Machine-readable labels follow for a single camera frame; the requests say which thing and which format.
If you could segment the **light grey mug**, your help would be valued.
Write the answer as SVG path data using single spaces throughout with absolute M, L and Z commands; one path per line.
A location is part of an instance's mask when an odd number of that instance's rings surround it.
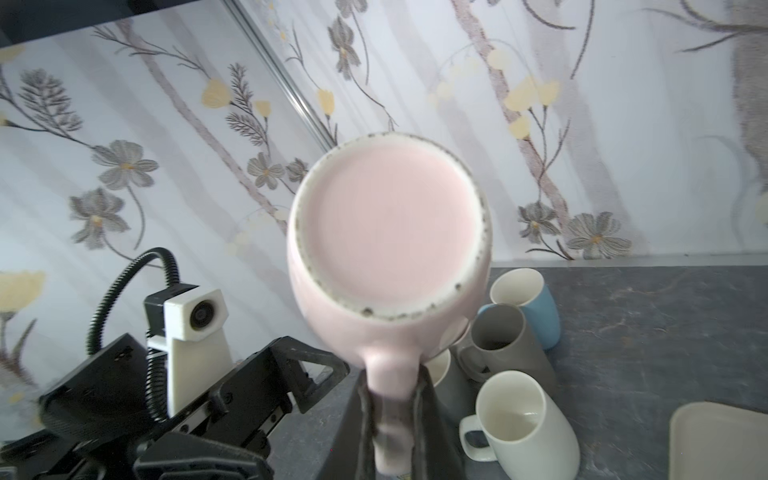
M 458 425 L 475 413 L 476 391 L 449 349 L 424 366 L 432 381 L 438 407 L 451 424 Z

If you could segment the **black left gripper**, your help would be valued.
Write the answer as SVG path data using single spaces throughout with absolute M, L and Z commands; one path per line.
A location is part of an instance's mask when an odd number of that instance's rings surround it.
M 270 479 L 267 436 L 288 412 L 288 391 L 304 414 L 350 373 L 331 352 L 285 336 L 161 419 L 145 390 L 158 367 L 125 334 L 43 394 L 60 456 L 43 478 Z

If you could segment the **beige plastic tray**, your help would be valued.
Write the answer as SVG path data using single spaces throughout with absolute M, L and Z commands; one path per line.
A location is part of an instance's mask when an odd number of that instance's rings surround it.
M 765 479 L 767 415 L 713 402 L 679 407 L 669 423 L 670 479 Z

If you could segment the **light blue mug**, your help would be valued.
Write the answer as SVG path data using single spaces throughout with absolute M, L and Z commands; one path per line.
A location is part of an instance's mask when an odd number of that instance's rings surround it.
M 490 287 L 493 304 L 514 305 L 525 315 L 544 350 L 561 339 L 561 320 L 555 300 L 543 275 L 532 268 L 517 268 L 502 274 Z

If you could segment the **pink mug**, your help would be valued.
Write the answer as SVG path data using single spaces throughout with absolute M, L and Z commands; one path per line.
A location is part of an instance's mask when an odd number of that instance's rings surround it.
M 299 186 L 287 234 L 292 289 L 319 339 L 366 371 L 384 475 L 412 469 L 419 366 L 445 351 L 452 322 L 478 309 L 491 250 L 478 183 L 433 141 L 398 132 L 348 141 Z

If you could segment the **dark grey mug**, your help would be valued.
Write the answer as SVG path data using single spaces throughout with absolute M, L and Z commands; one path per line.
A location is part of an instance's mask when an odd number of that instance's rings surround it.
M 554 369 L 531 324 L 516 306 L 483 306 L 453 349 L 461 368 L 476 382 L 515 370 L 532 376 L 549 394 L 557 389 Z

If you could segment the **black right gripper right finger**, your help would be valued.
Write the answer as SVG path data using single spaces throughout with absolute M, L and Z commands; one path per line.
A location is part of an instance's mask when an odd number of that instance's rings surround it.
M 415 480 L 464 480 L 463 460 L 443 421 L 428 369 L 419 366 L 413 403 L 411 476 Z

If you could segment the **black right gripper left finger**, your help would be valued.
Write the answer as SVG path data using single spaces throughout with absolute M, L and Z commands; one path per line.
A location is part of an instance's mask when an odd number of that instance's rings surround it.
M 347 403 L 332 449 L 317 480 L 372 480 L 375 478 L 374 402 L 366 371 L 359 374 Z

